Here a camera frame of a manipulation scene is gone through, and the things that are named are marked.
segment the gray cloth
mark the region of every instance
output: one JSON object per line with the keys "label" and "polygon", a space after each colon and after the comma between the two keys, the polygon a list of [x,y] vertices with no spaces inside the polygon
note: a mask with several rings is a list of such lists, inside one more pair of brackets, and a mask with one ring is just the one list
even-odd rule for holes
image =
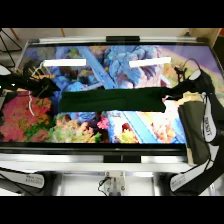
{"label": "gray cloth", "polygon": [[209,157],[208,145],[201,132],[204,115],[204,104],[200,101],[189,101],[179,107],[180,119],[187,138],[188,147],[192,151],[195,164],[204,163]]}

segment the black border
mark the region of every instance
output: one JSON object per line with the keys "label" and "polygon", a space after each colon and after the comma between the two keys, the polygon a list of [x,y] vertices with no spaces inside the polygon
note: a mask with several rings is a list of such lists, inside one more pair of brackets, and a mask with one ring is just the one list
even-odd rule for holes
{"label": "black border", "polygon": [[[181,45],[207,46],[223,75],[217,56],[207,43],[186,42],[88,42],[88,43],[30,43],[28,47],[52,46],[89,46],[89,45]],[[141,156],[186,156],[185,144],[110,144],[110,143],[23,143],[0,142],[0,152],[10,154],[42,154],[42,155],[141,155]]]}

